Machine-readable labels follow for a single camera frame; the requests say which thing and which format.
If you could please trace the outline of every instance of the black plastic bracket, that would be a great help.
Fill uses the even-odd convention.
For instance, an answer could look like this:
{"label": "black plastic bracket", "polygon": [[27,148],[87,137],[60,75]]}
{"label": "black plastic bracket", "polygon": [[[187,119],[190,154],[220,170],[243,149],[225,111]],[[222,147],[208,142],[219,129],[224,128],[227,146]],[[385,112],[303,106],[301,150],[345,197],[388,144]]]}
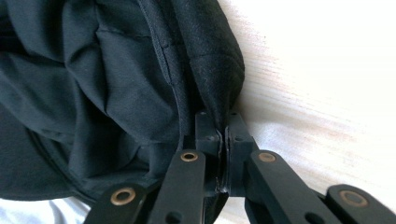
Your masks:
{"label": "black plastic bracket", "polygon": [[177,152],[166,173],[148,223],[202,223],[204,183],[204,153],[197,150]]}

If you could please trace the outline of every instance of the white surface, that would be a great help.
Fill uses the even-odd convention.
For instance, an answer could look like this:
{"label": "white surface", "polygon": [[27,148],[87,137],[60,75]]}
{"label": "white surface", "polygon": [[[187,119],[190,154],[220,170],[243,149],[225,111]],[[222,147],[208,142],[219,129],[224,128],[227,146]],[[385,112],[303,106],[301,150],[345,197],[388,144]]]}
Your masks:
{"label": "white surface", "polygon": [[89,206],[76,198],[38,202],[0,199],[1,224],[79,224]]}

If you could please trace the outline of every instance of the black fabric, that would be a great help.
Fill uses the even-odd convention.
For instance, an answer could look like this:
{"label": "black fabric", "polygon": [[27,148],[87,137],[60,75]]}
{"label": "black fabric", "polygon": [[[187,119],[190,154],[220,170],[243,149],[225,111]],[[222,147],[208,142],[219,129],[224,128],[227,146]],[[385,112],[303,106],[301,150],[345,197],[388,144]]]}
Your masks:
{"label": "black fabric", "polygon": [[243,79],[213,0],[0,0],[0,196],[93,203],[120,182],[149,186],[198,110],[223,132]]}

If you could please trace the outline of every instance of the brass rivet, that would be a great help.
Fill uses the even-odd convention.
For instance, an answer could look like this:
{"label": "brass rivet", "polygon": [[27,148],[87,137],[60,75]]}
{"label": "brass rivet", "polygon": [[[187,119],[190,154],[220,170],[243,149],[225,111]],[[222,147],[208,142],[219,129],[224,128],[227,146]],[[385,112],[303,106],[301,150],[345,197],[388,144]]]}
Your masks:
{"label": "brass rivet", "polygon": [[196,161],[198,160],[198,155],[194,152],[185,152],[181,154],[180,158],[183,161]]}
{"label": "brass rivet", "polygon": [[259,154],[259,158],[261,161],[266,161],[266,162],[272,162],[272,161],[276,161],[276,157],[268,152],[262,152]]}
{"label": "brass rivet", "polygon": [[[125,198],[121,198],[121,194],[126,194],[127,196]],[[130,203],[131,201],[134,200],[134,197],[136,196],[136,193],[134,192],[134,189],[131,188],[123,188],[123,189],[118,189],[116,190],[112,195],[110,201],[117,206],[125,205],[127,203]]]}
{"label": "brass rivet", "polygon": [[369,202],[367,202],[367,200],[357,192],[351,190],[341,190],[339,194],[341,199],[351,206],[365,207],[369,205]]}

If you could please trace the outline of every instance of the metal rivet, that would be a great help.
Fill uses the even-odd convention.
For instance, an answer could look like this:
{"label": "metal rivet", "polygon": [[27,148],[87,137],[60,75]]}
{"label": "metal rivet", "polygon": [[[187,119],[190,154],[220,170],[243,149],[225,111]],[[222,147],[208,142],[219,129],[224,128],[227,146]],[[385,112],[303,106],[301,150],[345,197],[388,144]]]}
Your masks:
{"label": "metal rivet", "polygon": [[369,205],[369,202],[367,202],[367,200],[357,192],[351,190],[341,190],[339,194],[341,199],[351,206],[365,207]]}
{"label": "metal rivet", "polygon": [[125,205],[127,203],[130,203],[131,201],[134,200],[134,197],[136,196],[136,193],[134,192],[134,189],[131,188],[123,188],[123,189],[118,189],[116,190],[112,195],[110,201],[117,206],[120,205]]}
{"label": "metal rivet", "polygon": [[271,161],[276,161],[276,157],[268,152],[262,152],[259,154],[259,158],[261,161],[266,161],[266,162],[271,162]]}
{"label": "metal rivet", "polygon": [[198,155],[194,152],[183,153],[180,157],[183,161],[196,161],[198,160]]}

